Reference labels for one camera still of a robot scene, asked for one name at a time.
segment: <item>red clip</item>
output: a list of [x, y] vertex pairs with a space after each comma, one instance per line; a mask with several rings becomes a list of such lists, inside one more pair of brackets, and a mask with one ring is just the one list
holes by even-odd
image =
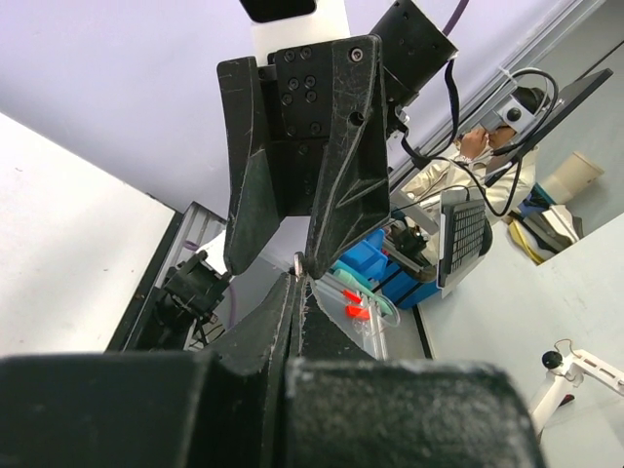
[[357, 305], [347, 305], [345, 307], [345, 311], [347, 313], [347, 317], [357, 320], [370, 320], [371, 312], [364, 307], [359, 307]]
[[355, 294], [354, 292], [350, 292], [349, 290], [344, 290], [342, 292], [342, 295], [344, 295], [347, 299], [349, 299], [351, 302], [355, 302], [356, 304], [361, 304], [362, 303], [362, 298], [359, 297], [357, 294]]

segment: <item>beige jacket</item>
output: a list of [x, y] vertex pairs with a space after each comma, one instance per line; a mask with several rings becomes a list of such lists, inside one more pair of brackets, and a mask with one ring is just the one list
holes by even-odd
[[[516, 188], [509, 211], [517, 208], [522, 203], [535, 184], [535, 163], [537, 159], [537, 151], [538, 148], [536, 147], [523, 159], [523, 167], [520, 171], [518, 187]], [[455, 151], [454, 154], [451, 153], [447, 157], [449, 159], [461, 161], [464, 159], [460, 156], [459, 151]], [[470, 164], [471, 171], [477, 176], [479, 182], [483, 186], [485, 186], [484, 176], [491, 158], [491, 149], [487, 148], [481, 156]], [[493, 187], [487, 188], [486, 190], [487, 199], [498, 212], [501, 212], [507, 204], [509, 193], [514, 182], [514, 177], [516, 176], [516, 170], [517, 166], [514, 166]], [[435, 201], [435, 196], [437, 194], [454, 185], [474, 187], [475, 182], [456, 165], [447, 161], [436, 161], [435, 163], [430, 164], [424, 171], [418, 173], [418, 175], [403, 188], [403, 191], [411, 194], [414, 201], [423, 200], [426, 204], [427, 202], [425, 199], [431, 200], [433, 198], [434, 200], [432, 201]], [[431, 207], [432, 211], [438, 209], [439, 206], [437, 203]], [[491, 224], [495, 224], [498, 220], [500, 220], [500, 217], [497, 217], [488, 208], [486, 208], [486, 210], [487, 219], [489, 219]], [[438, 240], [436, 236], [431, 239], [431, 242], [428, 243], [429, 245], [427, 246], [427, 250], [429, 253], [425, 252], [425, 255], [429, 261], [437, 261], [436, 258], [434, 258], [437, 257], [437, 242]]]

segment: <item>person's hand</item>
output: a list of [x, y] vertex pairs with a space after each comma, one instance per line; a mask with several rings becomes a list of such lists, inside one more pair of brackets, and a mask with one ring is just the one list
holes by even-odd
[[488, 145], [488, 133], [485, 129], [473, 130], [466, 134], [461, 140], [459, 154], [468, 159], [475, 159], [481, 156]]

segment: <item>green object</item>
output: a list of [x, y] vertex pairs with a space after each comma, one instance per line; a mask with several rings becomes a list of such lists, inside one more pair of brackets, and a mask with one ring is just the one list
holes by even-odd
[[338, 280], [340, 280], [345, 285], [355, 288], [360, 293], [366, 295], [369, 299], [374, 300], [379, 305], [379, 308], [381, 309], [382, 317], [386, 317], [388, 315], [391, 317], [398, 317], [399, 313], [394, 307], [394, 304], [392, 305], [390, 305], [391, 303], [389, 304], [390, 302], [389, 299], [372, 292], [370, 289], [368, 289], [366, 286], [364, 286], [358, 280], [356, 280], [354, 276], [348, 271], [344, 271], [338, 268], [333, 272], [333, 276], [335, 276]]

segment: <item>black cylinder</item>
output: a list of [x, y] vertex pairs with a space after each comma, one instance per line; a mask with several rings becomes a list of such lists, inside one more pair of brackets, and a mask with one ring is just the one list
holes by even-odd
[[457, 52], [411, 0], [396, 1], [370, 33], [383, 41], [386, 99], [391, 115], [397, 106], [410, 105]]

